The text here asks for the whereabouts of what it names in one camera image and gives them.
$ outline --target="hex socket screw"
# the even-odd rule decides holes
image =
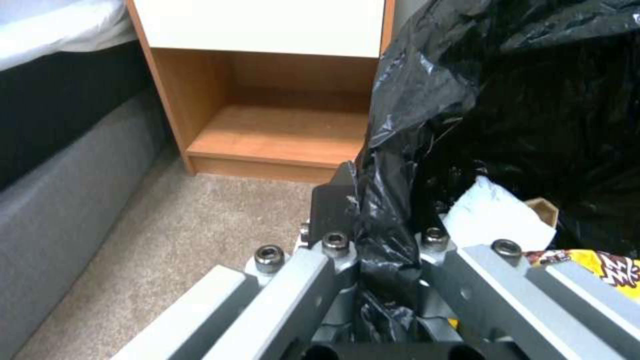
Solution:
[[[495,251],[502,259],[507,261],[511,266],[517,266],[522,256],[520,246],[507,239],[498,239],[491,244],[491,249]]]
[[[449,244],[449,235],[439,227],[429,227],[424,231],[422,246],[432,251],[443,251]]]
[[[349,254],[349,239],[340,231],[326,233],[322,238],[323,252],[332,258],[341,258]]]
[[[284,265],[284,251],[278,245],[263,245],[253,255],[259,272],[273,274]]]

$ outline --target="bedside cabinet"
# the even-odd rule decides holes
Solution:
[[[321,183],[355,159],[390,0],[127,0],[187,170]]]

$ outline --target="snack wrapper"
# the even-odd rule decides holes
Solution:
[[[640,260],[593,250],[548,250],[525,253],[532,266],[574,261],[600,280],[640,304]]]

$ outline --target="black plastic bag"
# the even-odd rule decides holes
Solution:
[[[432,0],[381,59],[356,175],[357,341],[422,338],[415,233],[479,174],[637,257],[640,1]]]

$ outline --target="beige carpet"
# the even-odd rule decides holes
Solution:
[[[107,359],[214,265],[290,251],[312,185],[189,176],[165,151],[64,300],[16,359]]]

